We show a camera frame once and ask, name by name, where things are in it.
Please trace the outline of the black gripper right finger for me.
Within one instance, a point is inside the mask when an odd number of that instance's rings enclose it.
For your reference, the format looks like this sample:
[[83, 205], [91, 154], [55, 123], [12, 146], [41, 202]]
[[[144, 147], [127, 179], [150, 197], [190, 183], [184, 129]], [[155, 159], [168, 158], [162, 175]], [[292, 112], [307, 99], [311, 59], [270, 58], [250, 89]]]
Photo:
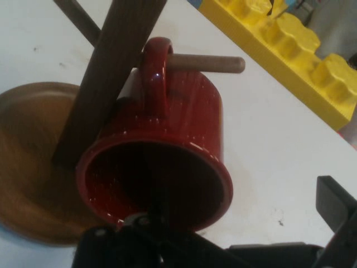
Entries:
[[315, 267], [356, 267], [356, 199], [331, 176], [319, 176], [316, 209], [334, 235]]

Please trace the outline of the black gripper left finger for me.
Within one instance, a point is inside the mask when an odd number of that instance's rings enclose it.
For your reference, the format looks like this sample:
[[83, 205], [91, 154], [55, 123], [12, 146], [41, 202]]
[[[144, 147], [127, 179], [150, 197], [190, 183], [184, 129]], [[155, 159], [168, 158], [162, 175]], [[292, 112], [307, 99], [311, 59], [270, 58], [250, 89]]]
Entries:
[[156, 205], [128, 216], [122, 227], [87, 230], [76, 248], [73, 267], [242, 267], [243, 262], [186, 228], [169, 225]]

